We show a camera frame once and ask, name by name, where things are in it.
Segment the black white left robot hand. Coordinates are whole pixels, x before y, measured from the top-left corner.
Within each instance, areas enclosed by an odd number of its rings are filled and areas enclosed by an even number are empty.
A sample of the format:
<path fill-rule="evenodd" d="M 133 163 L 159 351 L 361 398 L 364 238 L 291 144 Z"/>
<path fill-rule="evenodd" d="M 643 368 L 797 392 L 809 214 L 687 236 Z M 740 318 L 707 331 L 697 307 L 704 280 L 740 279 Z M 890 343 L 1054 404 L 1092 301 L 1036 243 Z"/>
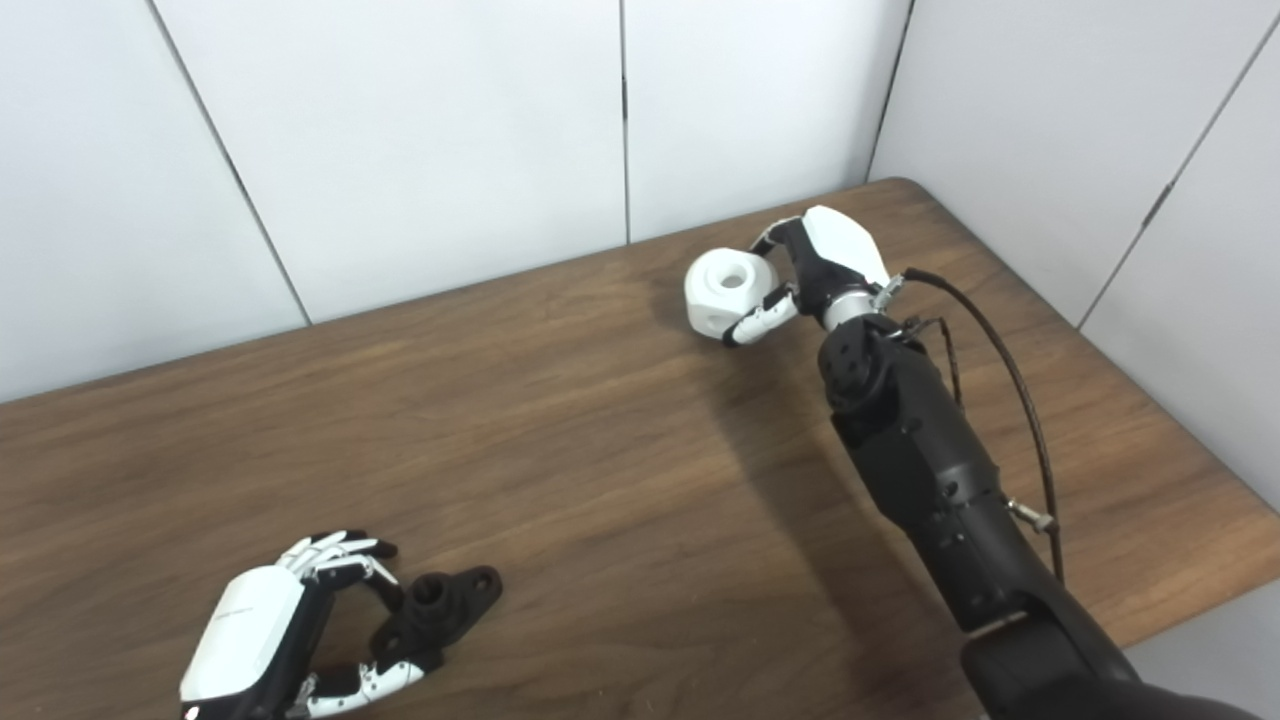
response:
<path fill-rule="evenodd" d="M 311 666 L 337 593 L 371 588 L 397 611 L 404 589 L 384 566 L 397 547 L 364 530 L 307 536 L 275 562 L 241 573 L 221 593 L 179 684 L 183 719 L 323 719 L 421 682 L 429 652 L 321 671 Z"/>

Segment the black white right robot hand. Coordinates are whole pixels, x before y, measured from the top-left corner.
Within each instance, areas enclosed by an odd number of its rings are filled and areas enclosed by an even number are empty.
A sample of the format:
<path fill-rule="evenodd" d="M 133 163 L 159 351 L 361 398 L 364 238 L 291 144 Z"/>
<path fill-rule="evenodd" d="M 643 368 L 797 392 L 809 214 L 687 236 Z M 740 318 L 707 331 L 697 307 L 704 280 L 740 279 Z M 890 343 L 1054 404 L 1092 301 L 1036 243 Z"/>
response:
<path fill-rule="evenodd" d="M 794 270 L 722 333 L 728 348 L 754 345 L 796 316 L 809 316 L 828 333 L 850 320 L 882 314 L 904 278 L 891 275 L 869 231 L 832 208 L 815 205 L 777 220 L 748 252 L 767 258 L 782 249 Z"/>

